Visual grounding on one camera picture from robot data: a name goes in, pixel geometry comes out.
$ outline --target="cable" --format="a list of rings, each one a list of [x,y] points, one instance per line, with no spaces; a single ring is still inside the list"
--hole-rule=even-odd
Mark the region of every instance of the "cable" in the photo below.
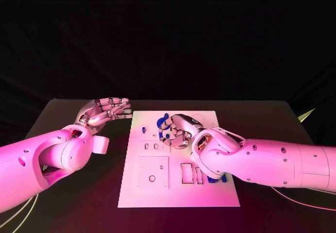
[[[310,189],[310,190],[314,190],[314,191],[317,191],[317,192],[323,192],[323,193],[329,193],[329,194],[336,195],[335,192],[329,192],[329,191],[325,191],[325,190],[320,190],[320,189],[314,189],[314,188],[309,188],[309,189]]]
[[[15,229],[13,233],[17,231],[17,229],[20,228],[20,226],[23,225],[23,223],[25,223],[25,221],[26,221],[28,216],[30,215],[30,212],[32,212],[32,210],[33,210],[33,206],[35,206],[38,197],[39,197],[39,194],[36,195],[36,198],[35,198],[35,201],[33,201],[33,205],[32,205],[32,208],[30,208],[30,210],[29,210],[29,212],[28,212],[28,214],[26,214],[26,217],[25,217],[22,223],[19,224],[17,228]]]
[[[304,204],[304,203],[302,203],[302,202],[293,200],[293,199],[289,198],[274,187],[271,187],[271,188],[273,188],[273,190],[274,190],[283,197],[286,197],[286,198],[287,198],[289,200],[291,200],[293,202],[296,202],[296,203],[299,203],[299,204],[302,204],[302,205],[304,205],[304,206],[313,207],[313,208],[316,208],[316,209],[336,211],[336,209],[330,209],[330,208],[319,207],[319,206],[314,206],[314,205],[309,205],[309,204]]]
[[[20,213],[20,211],[25,209],[25,207],[28,206],[28,204],[30,203],[33,197],[28,200],[25,206],[20,208],[20,210],[15,213],[15,215],[9,218],[9,220],[0,225],[0,228],[9,223],[9,221],[15,218],[15,216]]]

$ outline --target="robotic arm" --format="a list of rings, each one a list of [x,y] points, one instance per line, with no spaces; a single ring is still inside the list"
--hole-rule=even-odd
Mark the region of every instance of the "robotic arm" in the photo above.
[[[92,100],[72,125],[0,148],[0,213],[79,170],[92,152],[107,153],[108,138],[95,134],[107,121],[133,117],[130,106],[126,98]]]
[[[162,142],[176,149],[186,148],[192,143],[190,159],[211,178],[219,179],[228,172],[241,180],[267,186],[336,192],[336,148],[245,140],[219,127],[205,129],[183,114],[166,120],[159,132],[167,125],[176,138],[162,137]]]

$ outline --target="black table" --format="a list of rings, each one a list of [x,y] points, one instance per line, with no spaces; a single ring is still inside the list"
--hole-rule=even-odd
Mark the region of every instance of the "black table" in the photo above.
[[[85,103],[87,100],[52,100],[28,137],[72,124]],[[131,105],[133,110],[215,110],[219,126],[245,138],[312,145],[283,101],[133,100]],[[110,138],[107,154],[92,154],[85,167],[39,195],[32,214],[17,232],[336,232],[336,212],[302,206],[270,187],[238,178],[234,179],[241,207],[118,209],[130,125],[128,119],[107,124],[98,134]],[[299,198],[306,195],[306,189],[287,190]],[[313,195],[320,198],[323,194],[314,192]],[[17,209],[0,214],[2,223]],[[2,229],[4,232],[16,228],[28,209]]]

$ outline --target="black curtain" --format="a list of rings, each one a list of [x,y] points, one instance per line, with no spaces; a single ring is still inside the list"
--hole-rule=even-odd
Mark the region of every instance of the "black curtain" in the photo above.
[[[9,142],[52,98],[284,100],[300,114],[333,97],[332,9],[35,1],[3,4],[0,20]]]

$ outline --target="puzzle board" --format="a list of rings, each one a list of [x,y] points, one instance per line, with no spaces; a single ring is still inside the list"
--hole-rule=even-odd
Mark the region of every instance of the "puzzle board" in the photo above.
[[[215,111],[134,111],[118,208],[239,206],[232,175],[225,174],[228,182],[209,183],[190,161],[192,146],[176,150],[160,142],[156,122],[165,113],[218,126]]]

